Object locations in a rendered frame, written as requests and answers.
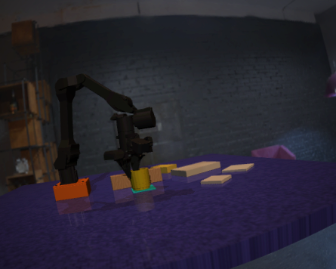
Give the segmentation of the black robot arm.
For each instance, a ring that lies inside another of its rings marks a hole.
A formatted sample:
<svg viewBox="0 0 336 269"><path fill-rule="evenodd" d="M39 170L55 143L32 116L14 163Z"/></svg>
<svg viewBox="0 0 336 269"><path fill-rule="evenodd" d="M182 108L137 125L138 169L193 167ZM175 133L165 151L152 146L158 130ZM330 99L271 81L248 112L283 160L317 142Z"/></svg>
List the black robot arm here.
<svg viewBox="0 0 336 269"><path fill-rule="evenodd" d="M54 163L54 168L58 169L60 185L76 183L79 178L75 165L79 159L79 144L73 139L72 127L72 100L76 91L86 87L94 93L100 95L117 112L133 113L128 116L126 113L114 113L111 120L116 120L118 132L133 131L137 129L156 127L156 118L152 107L137 109L133 105L132 99L120 93L115 93L109 88L104 87L86 74L77 76L68 76L65 79L60 78L55 83L55 90L60 102L60 145L58 147L58 157ZM135 138L128 138L128 151L137 153L149 152L153 145L152 137L140 138L138 134Z"/></svg>

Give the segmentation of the yellow cup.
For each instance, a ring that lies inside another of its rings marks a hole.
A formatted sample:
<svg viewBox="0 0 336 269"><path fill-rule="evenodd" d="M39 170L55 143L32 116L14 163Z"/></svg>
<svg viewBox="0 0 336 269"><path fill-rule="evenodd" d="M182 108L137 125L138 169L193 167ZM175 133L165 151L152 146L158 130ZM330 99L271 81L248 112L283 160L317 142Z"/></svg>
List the yellow cup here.
<svg viewBox="0 0 336 269"><path fill-rule="evenodd" d="M139 168L137 171L131 170L131 188L133 190L144 190L150 187L150 177L148 168Z"/></svg>

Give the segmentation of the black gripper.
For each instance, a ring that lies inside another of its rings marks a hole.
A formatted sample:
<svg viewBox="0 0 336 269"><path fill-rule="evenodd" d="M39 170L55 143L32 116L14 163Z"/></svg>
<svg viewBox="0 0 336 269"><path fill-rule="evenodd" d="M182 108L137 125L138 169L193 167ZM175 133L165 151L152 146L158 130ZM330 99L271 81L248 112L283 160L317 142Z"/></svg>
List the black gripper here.
<svg viewBox="0 0 336 269"><path fill-rule="evenodd" d="M133 150L128 151L131 149L130 147L127 147L128 138L130 136L131 138L135 138L135 135L137 135L137 133L134 133L134 131L124 131L119 132L118 135L119 136L116 136L116 139L119 139L120 148L118 148L118 150L105 151L103 154L103 158L104 160L114 159L120 165L127 177L131 178L130 162L133 171L139 170L140 160L145 156L145 154L142 155L142 153L137 153Z"/></svg>

